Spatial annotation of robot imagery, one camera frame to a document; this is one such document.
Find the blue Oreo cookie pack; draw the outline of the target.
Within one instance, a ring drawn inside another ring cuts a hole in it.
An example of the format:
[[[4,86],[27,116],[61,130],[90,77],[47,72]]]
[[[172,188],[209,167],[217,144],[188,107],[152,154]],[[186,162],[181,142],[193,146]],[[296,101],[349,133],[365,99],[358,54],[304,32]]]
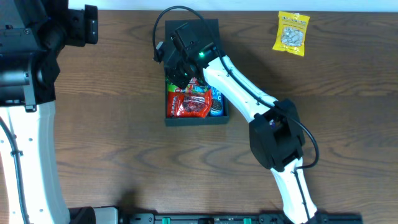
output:
[[[208,85],[208,89],[211,90],[210,116],[223,116],[224,114],[223,94],[213,86]]]

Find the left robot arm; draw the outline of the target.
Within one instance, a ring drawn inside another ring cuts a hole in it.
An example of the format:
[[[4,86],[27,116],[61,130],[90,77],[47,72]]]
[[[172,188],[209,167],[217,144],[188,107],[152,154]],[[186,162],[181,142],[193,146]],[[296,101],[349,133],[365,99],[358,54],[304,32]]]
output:
[[[55,81],[66,46],[98,41],[98,9],[1,2],[1,160],[10,223],[117,223],[115,207],[68,208],[55,158]]]

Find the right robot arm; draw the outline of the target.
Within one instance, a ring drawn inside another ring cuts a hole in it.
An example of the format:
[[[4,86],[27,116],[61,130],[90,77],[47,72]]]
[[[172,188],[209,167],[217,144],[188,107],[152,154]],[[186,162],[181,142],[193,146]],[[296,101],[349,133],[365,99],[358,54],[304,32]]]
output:
[[[167,79],[180,88],[192,78],[219,90],[249,124],[250,148],[277,182],[285,216],[314,223],[318,214],[303,174],[302,146],[309,130],[290,100],[268,95],[233,64],[220,47],[218,21],[166,21],[168,39],[157,46]]]

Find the black gift box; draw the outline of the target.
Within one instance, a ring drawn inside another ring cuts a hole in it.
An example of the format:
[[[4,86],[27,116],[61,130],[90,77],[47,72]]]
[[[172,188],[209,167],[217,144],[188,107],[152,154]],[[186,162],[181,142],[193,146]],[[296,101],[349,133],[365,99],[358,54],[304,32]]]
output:
[[[165,76],[166,81],[166,109],[168,92],[182,93],[204,93],[208,91],[208,85],[203,76],[203,70],[210,65],[214,59],[218,59],[218,51],[221,49],[220,34],[217,19],[179,20],[165,22],[165,49],[167,46],[175,46],[178,50],[182,48],[197,47],[198,64],[202,68],[202,79],[192,78],[186,88],[179,88],[172,84]],[[167,126],[198,126],[209,124],[226,124],[229,120],[228,99],[223,95],[223,116],[210,116],[205,118],[165,118]]]

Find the red snack bag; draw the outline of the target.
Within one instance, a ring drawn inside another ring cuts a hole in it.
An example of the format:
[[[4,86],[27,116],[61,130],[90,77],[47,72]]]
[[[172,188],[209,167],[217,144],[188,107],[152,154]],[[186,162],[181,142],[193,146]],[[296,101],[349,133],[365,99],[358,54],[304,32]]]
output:
[[[168,92],[168,118],[205,118],[211,110],[211,90],[204,93]]]

